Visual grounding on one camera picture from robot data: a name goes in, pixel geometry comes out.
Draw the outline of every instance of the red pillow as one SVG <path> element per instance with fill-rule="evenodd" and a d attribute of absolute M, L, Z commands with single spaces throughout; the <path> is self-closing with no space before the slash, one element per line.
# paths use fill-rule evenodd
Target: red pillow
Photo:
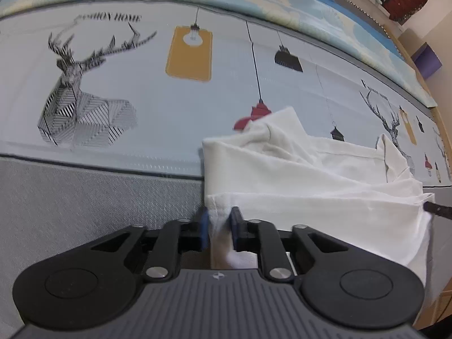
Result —
<path fill-rule="evenodd" d="M 389 19 L 405 23 L 413 14 L 422 9 L 428 0 L 387 0 L 383 7 L 390 13 Z"/>

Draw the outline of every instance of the gray fabric surface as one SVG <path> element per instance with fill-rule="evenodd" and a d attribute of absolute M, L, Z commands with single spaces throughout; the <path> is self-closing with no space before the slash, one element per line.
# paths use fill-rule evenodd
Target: gray fabric surface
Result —
<path fill-rule="evenodd" d="M 11 291 L 26 267 L 133 223 L 189 218 L 202 196 L 201 181 L 0 158 L 0 338 L 22 325 Z"/>

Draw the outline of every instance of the deer antler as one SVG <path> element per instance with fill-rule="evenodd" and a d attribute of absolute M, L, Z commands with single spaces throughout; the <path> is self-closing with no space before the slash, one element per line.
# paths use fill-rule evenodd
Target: deer antler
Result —
<path fill-rule="evenodd" d="M 74 38 L 74 35 L 71 35 L 69 39 L 60 47 L 60 34 L 57 34 L 55 39 L 52 40 L 52 33 L 49 35 L 49 48 L 55 52 L 58 56 L 60 56 L 67 63 L 74 63 L 74 58 L 72 57 L 72 50 L 69 48 L 69 43 Z"/>
<path fill-rule="evenodd" d="M 433 128 L 433 132 L 435 133 L 435 141 L 436 141 L 436 145 L 438 146 L 438 148 L 439 148 L 439 150 L 440 150 L 440 152 L 441 152 L 441 155 L 442 155 L 442 157 L 445 159 L 446 158 L 446 152 L 445 152 L 445 149 L 444 149 L 444 147 L 442 147 L 441 145 L 440 145 L 440 143 L 438 142 L 438 137 L 441 139 L 441 135 L 435 130 L 435 128 Z"/>
<path fill-rule="evenodd" d="M 132 29 L 133 36 L 130 38 L 130 40 L 124 41 L 124 43 L 121 45 L 121 47 L 115 47 L 116 45 L 116 39 L 115 36 L 112 37 L 110 44 L 106 49 L 101 48 L 97 52 L 93 51 L 92 55 L 89 56 L 86 60 L 81 61 L 80 64 L 82 65 L 83 71 L 88 71 L 92 69 L 93 67 L 99 66 L 101 63 L 105 61 L 105 56 L 113 55 L 115 53 L 120 53 L 124 51 L 129 51 L 131 49 L 135 49 L 141 45 L 144 45 L 145 43 L 149 42 L 154 36 L 157 34 L 157 31 L 152 33 L 149 37 L 139 40 L 140 34 L 138 31 L 133 29 L 133 27 L 129 23 L 130 29 Z"/>
<path fill-rule="evenodd" d="M 63 44 L 63 46 L 60 46 L 61 41 L 60 37 L 63 33 L 67 32 L 69 29 L 72 29 L 78 24 L 79 17 L 75 18 L 74 21 L 67 26 L 65 29 L 63 29 L 61 32 L 59 32 L 55 38 L 52 40 L 52 33 L 49 35 L 49 48 L 55 52 L 58 56 L 60 56 L 67 64 L 73 64 L 74 58 L 72 57 L 72 50 L 69 48 L 69 43 L 74 38 L 74 35 L 71 35 L 69 39 Z"/>
<path fill-rule="evenodd" d="M 370 99 L 369 99 L 370 93 L 371 93 L 371 91 L 369 90 L 369 93 L 367 94 L 366 98 L 364 98 L 362 93 L 359 92 L 359 94 L 361 94 L 361 97 L 366 102 L 366 104 L 370 108 L 370 110 L 381 120 L 381 123 L 383 124 L 385 130 L 387 132 L 389 132 L 389 133 L 395 132 L 396 129 L 397 129 L 397 126 L 400 125 L 399 115 L 395 114 L 394 111 L 391 108 L 391 117 L 392 117 L 391 127 L 392 128 L 389 128 L 388 123 L 386 122 L 386 119 L 383 117 L 383 115 L 380 113 L 380 110 L 378 109 L 378 106 L 375 106 L 377 108 L 377 109 L 375 109 L 374 106 L 372 105 L 372 103 L 370 102 Z"/>

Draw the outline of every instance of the wall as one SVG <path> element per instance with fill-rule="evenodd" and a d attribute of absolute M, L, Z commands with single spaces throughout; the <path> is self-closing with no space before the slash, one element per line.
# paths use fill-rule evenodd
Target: wall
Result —
<path fill-rule="evenodd" d="M 438 103 L 447 132 L 452 134 L 452 12 L 450 12 L 424 40 L 432 47 L 442 62 L 442 68 L 426 83 Z"/>
<path fill-rule="evenodd" d="M 403 28 L 410 28 L 422 39 L 451 11 L 452 0 L 429 0 L 403 25 Z"/>

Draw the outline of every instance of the red lamp print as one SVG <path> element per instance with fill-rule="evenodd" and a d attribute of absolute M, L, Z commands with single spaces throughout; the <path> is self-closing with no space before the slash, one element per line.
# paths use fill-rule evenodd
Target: red lamp print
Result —
<path fill-rule="evenodd" d="M 432 176 L 432 165 L 429 162 L 429 159 L 427 158 L 427 155 L 424 153 L 425 155 L 425 167 L 427 169 L 427 172 L 429 172 L 429 176 Z"/>
<path fill-rule="evenodd" d="M 241 118 L 239 121 L 237 121 L 234 125 L 234 130 L 242 131 L 243 129 L 245 129 L 248 122 L 256 121 L 259 118 L 269 115 L 270 113 L 272 113 L 272 111 L 268 109 L 268 107 L 264 104 L 262 99 L 259 99 L 259 103 L 257 104 L 257 106 L 252 106 L 251 115 L 248 117 Z"/>

